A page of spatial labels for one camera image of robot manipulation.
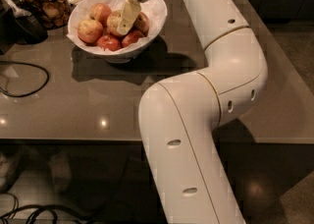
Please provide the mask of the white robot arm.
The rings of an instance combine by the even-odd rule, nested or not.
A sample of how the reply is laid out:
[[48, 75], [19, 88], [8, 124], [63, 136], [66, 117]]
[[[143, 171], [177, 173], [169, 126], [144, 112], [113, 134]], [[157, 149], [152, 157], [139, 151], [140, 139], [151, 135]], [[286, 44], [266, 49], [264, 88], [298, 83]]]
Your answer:
[[168, 224], [246, 224], [213, 141], [250, 109], [268, 76], [261, 46], [233, 0], [183, 0], [207, 65], [152, 85], [140, 134]]

